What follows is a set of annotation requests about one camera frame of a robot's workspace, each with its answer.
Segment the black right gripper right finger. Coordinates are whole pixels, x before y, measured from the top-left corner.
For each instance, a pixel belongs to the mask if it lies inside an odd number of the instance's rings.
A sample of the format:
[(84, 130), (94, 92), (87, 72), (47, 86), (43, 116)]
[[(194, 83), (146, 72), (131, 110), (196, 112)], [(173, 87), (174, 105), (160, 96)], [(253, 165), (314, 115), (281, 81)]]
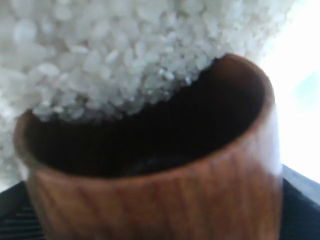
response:
[(320, 184), (283, 165), (280, 240), (320, 239)]

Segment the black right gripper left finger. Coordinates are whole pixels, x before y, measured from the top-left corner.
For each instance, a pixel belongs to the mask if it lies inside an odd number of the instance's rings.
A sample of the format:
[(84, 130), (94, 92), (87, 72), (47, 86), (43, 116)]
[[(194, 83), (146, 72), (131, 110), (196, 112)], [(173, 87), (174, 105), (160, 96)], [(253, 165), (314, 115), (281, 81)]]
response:
[(0, 239), (44, 240), (26, 186), (19, 182), (0, 193)]

